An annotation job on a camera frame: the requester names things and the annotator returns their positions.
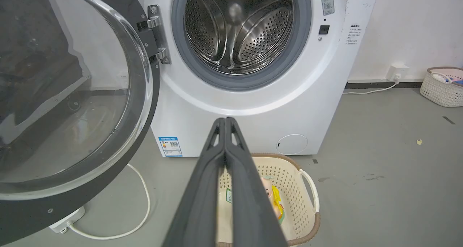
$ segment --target green label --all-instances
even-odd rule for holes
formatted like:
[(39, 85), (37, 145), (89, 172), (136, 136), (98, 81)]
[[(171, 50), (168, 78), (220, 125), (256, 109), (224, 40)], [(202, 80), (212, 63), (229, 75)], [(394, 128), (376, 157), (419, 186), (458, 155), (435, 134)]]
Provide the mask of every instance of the green label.
[(232, 191), (227, 188), (227, 193), (225, 195), (225, 201), (228, 201), (229, 203), (232, 202)]

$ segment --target wall outlet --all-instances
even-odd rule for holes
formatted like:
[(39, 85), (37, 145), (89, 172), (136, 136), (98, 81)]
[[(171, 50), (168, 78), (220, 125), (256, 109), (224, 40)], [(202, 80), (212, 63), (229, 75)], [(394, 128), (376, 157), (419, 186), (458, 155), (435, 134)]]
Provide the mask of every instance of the wall outlet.
[(403, 78), (408, 73), (408, 69), (410, 68), (403, 64), (392, 64), (389, 67), (389, 71), (387, 71), (386, 79), (389, 82), (393, 82), (395, 81), (396, 76)]

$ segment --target basket handle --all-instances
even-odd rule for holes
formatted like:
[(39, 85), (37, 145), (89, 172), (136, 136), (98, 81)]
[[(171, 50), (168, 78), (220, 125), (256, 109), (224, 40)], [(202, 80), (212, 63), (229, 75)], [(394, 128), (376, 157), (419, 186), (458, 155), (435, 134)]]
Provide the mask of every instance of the basket handle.
[(443, 74), (443, 73), (440, 73), (440, 72), (436, 72), (436, 71), (433, 71), (431, 72), (431, 77), (433, 77), (433, 74), (438, 74), (442, 77), (444, 77), (445, 79), (447, 79), (449, 82), (443, 82), (444, 84), (451, 84), (453, 81), (450, 79), (450, 77), (448, 77), (447, 75)]
[(309, 183), (310, 189), (312, 191), (312, 196), (314, 197), (315, 212), (317, 213), (317, 212), (320, 211), (320, 199), (319, 199), (319, 196), (318, 196), (318, 192), (317, 192), (317, 188), (315, 186), (315, 183), (312, 180), (312, 178), (309, 176), (309, 174), (307, 174), (306, 171), (303, 171), (302, 169), (299, 169), (299, 172), (301, 172), (301, 175), (303, 177), (305, 177), (307, 182)]

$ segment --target door hinge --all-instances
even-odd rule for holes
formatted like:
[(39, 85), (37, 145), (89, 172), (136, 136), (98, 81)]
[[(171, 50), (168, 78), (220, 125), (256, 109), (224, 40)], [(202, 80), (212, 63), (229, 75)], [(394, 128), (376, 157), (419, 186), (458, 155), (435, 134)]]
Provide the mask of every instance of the door hinge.
[(158, 5), (148, 6), (148, 20), (146, 23), (148, 27), (151, 28), (154, 38), (156, 39), (156, 59), (159, 60), (162, 64), (170, 64), (166, 34), (164, 32), (161, 11)]

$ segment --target toy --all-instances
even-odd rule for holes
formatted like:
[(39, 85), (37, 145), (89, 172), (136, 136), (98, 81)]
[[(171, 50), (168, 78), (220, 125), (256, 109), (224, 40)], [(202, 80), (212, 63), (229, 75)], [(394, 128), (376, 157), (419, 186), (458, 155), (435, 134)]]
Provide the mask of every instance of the toy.
[(283, 205), (281, 204), (280, 192), (276, 186), (272, 185), (270, 176), (265, 176), (261, 178), (263, 187), (267, 193), (268, 199), (272, 204), (273, 211), (275, 212), (278, 223), (281, 224), (285, 218), (285, 211)]

